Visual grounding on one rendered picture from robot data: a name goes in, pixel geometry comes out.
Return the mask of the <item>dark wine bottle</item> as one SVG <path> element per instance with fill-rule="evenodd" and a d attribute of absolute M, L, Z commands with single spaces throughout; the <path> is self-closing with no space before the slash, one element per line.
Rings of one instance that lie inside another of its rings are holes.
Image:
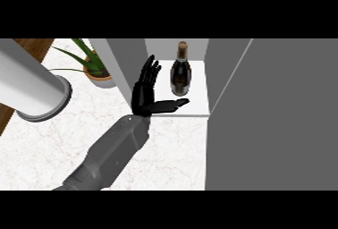
<path fill-rule="evenodd" d="M 171 92 L 181 97 L 187 94 L 192 80 L 192 68 L 187 61 L 187 43 L 178 43 L 177 58 L 170 69 Z"/>

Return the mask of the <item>flat dark grey cabinet door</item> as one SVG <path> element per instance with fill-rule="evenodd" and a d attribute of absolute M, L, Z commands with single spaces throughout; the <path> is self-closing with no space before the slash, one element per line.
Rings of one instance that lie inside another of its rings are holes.
<path fill-rule="evenodd" d="M 208 119 L 209 190 L 338 190 L 338 39 L 257 39 Z"/>

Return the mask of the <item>white cylinder with grey rim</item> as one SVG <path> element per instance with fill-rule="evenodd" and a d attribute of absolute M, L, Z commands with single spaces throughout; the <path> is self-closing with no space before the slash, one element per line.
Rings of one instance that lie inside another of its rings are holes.
<path fill-rule="evenodd" d="M 47 71 L 12 38 L 0 38 L 0 103 L 38 123 L 60 113 L 71 93 L 68 80 Z"/>

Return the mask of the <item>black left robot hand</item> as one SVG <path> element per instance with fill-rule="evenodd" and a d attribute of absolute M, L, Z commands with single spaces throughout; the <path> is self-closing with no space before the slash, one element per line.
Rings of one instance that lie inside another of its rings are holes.
<path fill-rule="evenodd" d="M 161 65 L 155 56 L 150 55 L 131 91 L 131 112 L 142 117 L 149 117 L 152 114 L 174 113 L 190 102 L 187 98 L 155 101 L 155 83 L 159 70 Z"/>

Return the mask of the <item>green plant in terracotta pot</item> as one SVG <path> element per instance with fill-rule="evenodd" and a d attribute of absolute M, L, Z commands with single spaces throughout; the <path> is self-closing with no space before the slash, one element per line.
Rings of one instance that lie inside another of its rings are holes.
<path fill-rule="evenodd" d="M 62 48 L 54 47 L 54 49 L 81 64 L 81 72 L 84 73 L 93 85 L 100 89 L 112 89 L 116 86 L 116 83 L 113 82 L 112 76 L 96 51 L 87 47 L 81 38 L 74 38 L 72 42 L 85 54 L 84 58 L 80 58 Z"/>

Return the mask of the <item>grey cabinet with white shelf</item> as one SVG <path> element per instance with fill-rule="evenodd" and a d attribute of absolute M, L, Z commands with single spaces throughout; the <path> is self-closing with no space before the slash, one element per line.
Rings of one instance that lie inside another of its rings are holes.
<path fill-rule="evenodd" d="M 187 38 L 187 60 L 192 82 L 184 95 L 190 103 L 167 117 L 208 117 L 217 107 L 224 89 L 251 46 L 249 38 Z M 162 66 L 156 77 L 155 99 L 175 100 L 170 89 L 170 68 L 177 56 L 177 38 L 93 38 L 94 47 L 112 75 L 121 95 L 131 98 L 144 61 L 153 56 Z"/>

